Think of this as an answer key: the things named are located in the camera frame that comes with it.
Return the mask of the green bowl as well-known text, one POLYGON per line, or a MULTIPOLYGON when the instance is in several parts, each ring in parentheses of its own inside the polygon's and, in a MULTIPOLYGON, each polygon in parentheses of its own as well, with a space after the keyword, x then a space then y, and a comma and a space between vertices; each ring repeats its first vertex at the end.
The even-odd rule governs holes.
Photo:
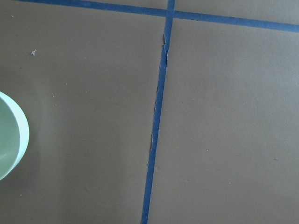
POLYGON ((20 162, 29 142, 29 125, 23 110, 8 95, 0 93, 0 178, 20 162))

